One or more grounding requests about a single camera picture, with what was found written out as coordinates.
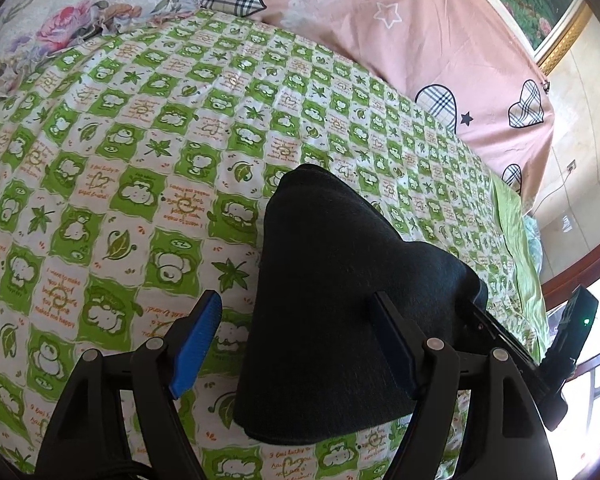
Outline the dark navy pants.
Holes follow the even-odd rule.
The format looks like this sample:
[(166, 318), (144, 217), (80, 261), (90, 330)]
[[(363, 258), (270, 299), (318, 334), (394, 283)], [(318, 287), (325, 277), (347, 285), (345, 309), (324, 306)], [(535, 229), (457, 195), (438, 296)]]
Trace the dark navy pants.
[(488, 300), (470, 266), (404, 240), (329, 171), (306, 164), (287, 172), (265, 208), (233, 412), (248, 437), (306, 445), (411, 414), (410, 360), (375, 332), (376, 292), (453, 347), (464, 307)]

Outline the light green blanket edge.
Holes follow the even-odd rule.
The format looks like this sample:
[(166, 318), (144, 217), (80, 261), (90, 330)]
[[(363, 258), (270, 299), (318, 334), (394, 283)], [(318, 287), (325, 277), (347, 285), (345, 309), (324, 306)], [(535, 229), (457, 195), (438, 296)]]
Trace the light green blanket edge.
[(505, 247), (505, 294), (490, 307), (505, 328), (539, 364), (546, 355), (550, 336), (539, 273), (529, 249), (521, 199), (496, 174), (491, 174), (495, 220)]

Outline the green white checkered bedsheet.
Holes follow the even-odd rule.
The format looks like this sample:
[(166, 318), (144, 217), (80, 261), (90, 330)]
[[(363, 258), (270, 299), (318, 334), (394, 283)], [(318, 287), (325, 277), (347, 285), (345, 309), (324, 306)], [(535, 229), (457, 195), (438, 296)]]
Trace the green white checkered bedsheet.
[(505, 294), (493, 172), (433, 114), (291, 32), (200, 11), (97, 37), (0, 102), (0, 453), (33, 471), (81, 354), (161, 336), (202, 292), (223, 300), (176, 404), (215, 479), (377, 479), (407, 426), (314, 445), (248, 438), (233, 408), (265, 206), (304, 162), (340, 177), (406, 240)]

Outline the pink quilt with plaid hearts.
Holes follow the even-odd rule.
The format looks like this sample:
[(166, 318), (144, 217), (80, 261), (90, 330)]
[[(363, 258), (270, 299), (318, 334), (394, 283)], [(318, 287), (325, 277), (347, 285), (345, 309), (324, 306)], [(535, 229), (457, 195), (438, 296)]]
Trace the pink quilt with plaid hearts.
[(199, 0), (367, 68), (457, 134), (530, 209), (554, 113), (538, 64), (489, 0)]

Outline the framed landscape painting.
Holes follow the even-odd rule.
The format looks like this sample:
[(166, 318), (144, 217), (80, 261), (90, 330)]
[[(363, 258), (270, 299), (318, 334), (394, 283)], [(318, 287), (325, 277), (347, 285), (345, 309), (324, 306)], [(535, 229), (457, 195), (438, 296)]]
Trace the framed landscape painting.
[(549, 74), (592, 18), (584, 0), (500, 0), (529, 44), (536, 64)]

